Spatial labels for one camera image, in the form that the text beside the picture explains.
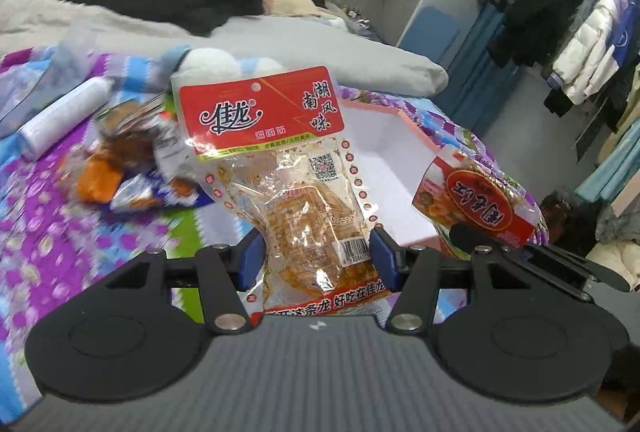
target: white tube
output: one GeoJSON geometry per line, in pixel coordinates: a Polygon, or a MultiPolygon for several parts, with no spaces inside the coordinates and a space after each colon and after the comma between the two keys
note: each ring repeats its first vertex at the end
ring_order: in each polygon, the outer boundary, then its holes
{"type": "Polygon", "coordinates": [[[22,155],[31,161],[64,138],[71,130],[107,103],[113,80],[90,78],[37,114],[18,130],[22,155]]]}

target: barcode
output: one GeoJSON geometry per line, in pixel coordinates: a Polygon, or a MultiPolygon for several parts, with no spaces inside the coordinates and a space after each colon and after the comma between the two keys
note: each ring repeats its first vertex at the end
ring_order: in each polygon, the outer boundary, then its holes
{"type": "Polygon", "coordinates": [[[346,238],[334,243],[343,268],[369,260],[369,247],[363,237],[346,238]]]}
{"type": "Polygon", "coordinates": [[[314,170],[318,181],[333,181],[334,179],[338,179],[338,173],[335,171],[334,158],[331,154],[310,157],[309,164],[314,170]]]}

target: carbon fiber surface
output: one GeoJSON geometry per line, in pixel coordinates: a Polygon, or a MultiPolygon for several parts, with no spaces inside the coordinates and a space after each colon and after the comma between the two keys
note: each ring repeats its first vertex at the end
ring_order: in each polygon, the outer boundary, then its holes
{"type": "Polygon", "coordinates": [[[450,379],[420,340],[385,333],[372,317],[268,316],[251,333],[217,338],[194,370],[154,396],[114,405],[47,396],[12,426],[18,432],[621,428],[587,397],[526,407],[479,396],[450,379]]]}

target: colorful blanket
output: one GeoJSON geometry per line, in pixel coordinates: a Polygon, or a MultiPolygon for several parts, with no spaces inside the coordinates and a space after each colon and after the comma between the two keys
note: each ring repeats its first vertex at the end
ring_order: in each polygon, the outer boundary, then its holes
{"type": "MultiPolygon", "coordinates": [[[[43,72],[54,48],[32,48],[0,59],[0,73],[15,66],[43,72]]],[[[112,104],[144,100],[166,89],[172,63],[103,54],[90,76],[115,80],[112,104]]],[[[239,76],[284,71],[269,59],[237,62],[239,76]]],[[[428,100],[340,88],[343,98],[402,108],[438,144],[453,142],[475,152],[492,170],[495,160],[468,131],[452,124],[428,100]]],[[[40,397],[24,360],[24,341],[44,315],[147,248],[164,248],[169,258],[192,256],[203,246],[237,243],[251,227],[220,204],[136,216],[114,216],[67,203],[54,184],[54,169],[74,145],[93,141],[87,121],[46,156],[30,164],[19,157],[14,136],[0,141],[0,420],[15,420],[40,397]]],[[[513,180],[504,179],[514,184],[513,180]]],[[[545,242],[544,229],[536,234],[545,242]]],[[[197,290],[176,290],[174,303],[202,321],[197,290]]],[[[444,297],[441,318],[463,303],[459,293],[444,297]]]]}

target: snack package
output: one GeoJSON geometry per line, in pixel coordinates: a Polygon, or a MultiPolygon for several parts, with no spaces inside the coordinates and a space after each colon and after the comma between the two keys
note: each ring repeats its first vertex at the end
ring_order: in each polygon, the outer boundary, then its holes
{"type": "Polygon", "coordinates": [[[439,231],[468,222],[517,248],[540,222],[539,213],[510,184],[453,145],[444,146],[425,172],[413,204],[439,231]]]}
{"type": "Polygon", "coordinates": [[[174,177],[165,181],[159,171],[153,170],[123,181],[109,203],[109,211],[121,214],[168,206],[200,208],[211,203],[211,198],[191,180],[174,177]]]}
{"type": "Polygon", "coordinates": [[[155,164],[154,141],[162,131],[163,120],[158,114],[163,106],[161,94],[146,104],[127,100],[98,114],[99,150],[128,170],[149,170],[155,164]]]}
{"type": "Polygon", "coordinates": [[[113,199],[123,177],[117,163],[75,145],[60,164],[57,180],[70,199],[104,204],[113,199]]]}
{"type": "Polygon", "coordinates": [[[369,255],[378,207],[338,134],[344,122],[325,68],[179,96],[200,184],[267,243],[261,309],[326,314],[388,294],[369,255]]]}

